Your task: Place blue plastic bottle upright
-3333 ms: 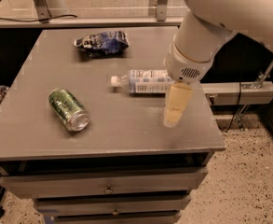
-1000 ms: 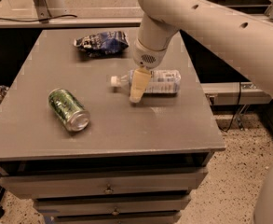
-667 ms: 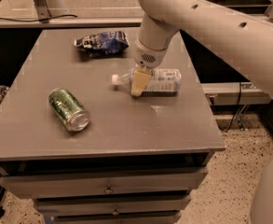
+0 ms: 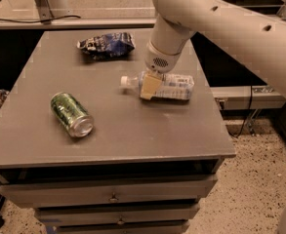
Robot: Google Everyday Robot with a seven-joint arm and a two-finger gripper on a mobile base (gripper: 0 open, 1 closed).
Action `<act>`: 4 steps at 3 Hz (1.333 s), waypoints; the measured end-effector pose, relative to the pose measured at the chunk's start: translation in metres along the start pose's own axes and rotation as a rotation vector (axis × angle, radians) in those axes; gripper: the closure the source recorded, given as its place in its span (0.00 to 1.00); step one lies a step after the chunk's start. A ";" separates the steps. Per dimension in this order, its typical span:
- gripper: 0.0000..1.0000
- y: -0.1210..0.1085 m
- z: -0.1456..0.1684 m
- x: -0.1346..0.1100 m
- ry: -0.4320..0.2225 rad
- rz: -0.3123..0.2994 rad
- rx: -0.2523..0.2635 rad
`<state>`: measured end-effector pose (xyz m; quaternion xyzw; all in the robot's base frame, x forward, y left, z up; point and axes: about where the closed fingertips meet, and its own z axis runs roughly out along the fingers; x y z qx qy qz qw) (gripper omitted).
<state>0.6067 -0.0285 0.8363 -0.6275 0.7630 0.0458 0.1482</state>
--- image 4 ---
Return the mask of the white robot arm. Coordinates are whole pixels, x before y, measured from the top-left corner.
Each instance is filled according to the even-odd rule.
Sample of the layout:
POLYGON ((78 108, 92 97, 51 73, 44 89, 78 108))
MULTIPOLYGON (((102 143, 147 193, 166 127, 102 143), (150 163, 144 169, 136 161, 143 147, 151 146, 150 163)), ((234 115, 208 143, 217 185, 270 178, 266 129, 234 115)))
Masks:
POLYGON ((286 98, 286 22, 223 0, 152 0, 157 20, 146 47, 148 69, 171 71, 199 32, 286 98))

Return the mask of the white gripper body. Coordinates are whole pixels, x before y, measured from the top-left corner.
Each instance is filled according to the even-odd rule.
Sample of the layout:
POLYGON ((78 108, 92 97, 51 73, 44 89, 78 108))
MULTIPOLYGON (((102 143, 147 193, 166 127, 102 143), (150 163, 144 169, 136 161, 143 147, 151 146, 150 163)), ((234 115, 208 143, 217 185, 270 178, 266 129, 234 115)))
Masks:
POLYGON ((180 55, 179 46, 170 45, 169 43, 149 41, 146 45, 144 62, 148 69, 159 73, 168 73, 171 71, 180 55))

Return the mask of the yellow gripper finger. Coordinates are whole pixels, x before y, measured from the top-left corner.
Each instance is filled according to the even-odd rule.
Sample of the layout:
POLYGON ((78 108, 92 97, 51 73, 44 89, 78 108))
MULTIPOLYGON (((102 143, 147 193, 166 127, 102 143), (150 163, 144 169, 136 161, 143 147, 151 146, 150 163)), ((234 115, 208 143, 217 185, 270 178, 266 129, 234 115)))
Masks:
POLYGON ((156 91, 159 89, 162 83, 162 79, 163 79, 162 74, 156 71, 148 70, 143 77, 141 98, 152 99, 156 91))

